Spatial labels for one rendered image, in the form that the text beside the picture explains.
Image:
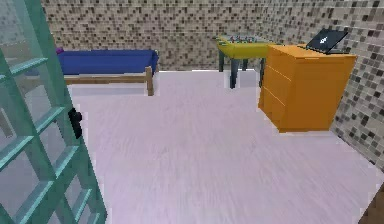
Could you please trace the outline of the yellow table football table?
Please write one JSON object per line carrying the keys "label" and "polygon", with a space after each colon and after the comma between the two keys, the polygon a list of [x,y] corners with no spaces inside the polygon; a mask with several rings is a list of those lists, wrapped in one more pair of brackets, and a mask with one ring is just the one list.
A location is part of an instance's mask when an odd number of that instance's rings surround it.
{"label": "yellow table football table", "polygon": [[268,46],[274,42],[257,35],[219,35],[214,38],[218,49],[218,70],[224,71],[224,59],[230,59],[229,87],[236,87],[238,66],[242,62],[242,70],[246,71],[248,60],[259,58],[261,69],[264,69]]}

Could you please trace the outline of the orange chest of drawers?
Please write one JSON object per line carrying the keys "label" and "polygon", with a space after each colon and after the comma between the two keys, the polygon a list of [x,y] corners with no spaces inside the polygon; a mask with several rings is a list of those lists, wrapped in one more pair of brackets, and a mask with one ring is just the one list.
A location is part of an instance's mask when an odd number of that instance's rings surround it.
{"label": "orange chest of drawers", "polygon": [[327,131],[355,61],[352,54],[270,45],[258,106],[280,132]]}

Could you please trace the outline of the green glass-paned room door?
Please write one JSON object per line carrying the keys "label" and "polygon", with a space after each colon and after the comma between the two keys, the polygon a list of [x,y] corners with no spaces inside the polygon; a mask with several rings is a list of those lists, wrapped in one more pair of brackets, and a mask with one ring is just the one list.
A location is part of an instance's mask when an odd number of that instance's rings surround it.
{"label": "green glass-paned room door", "polygon": [[40,0],[0,0],[0,224],[106,224],[72,108]]}

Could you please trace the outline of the black open laptop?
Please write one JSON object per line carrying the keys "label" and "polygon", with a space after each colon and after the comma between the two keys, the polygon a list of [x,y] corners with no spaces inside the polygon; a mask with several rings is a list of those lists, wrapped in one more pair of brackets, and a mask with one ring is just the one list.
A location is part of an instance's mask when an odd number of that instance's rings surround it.
{"label": "black open laptop", "polygon": [[343,40],[347,34],[347,31],[323,28],[308,44],[302,46],[302,49],[313,50],[326,55],[345,54],[344,50],[336,49],[335,46]]}

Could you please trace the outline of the blue bed with wooden frame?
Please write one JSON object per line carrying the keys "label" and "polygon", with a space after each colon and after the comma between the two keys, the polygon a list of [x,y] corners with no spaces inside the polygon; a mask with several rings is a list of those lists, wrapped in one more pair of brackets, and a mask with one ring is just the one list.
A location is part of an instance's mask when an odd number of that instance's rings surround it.
{"label": "blue bed with wooden frame", "polygon": [[57,54],[67,84],[145,83],[154,95],[155,50],[84,50]]}

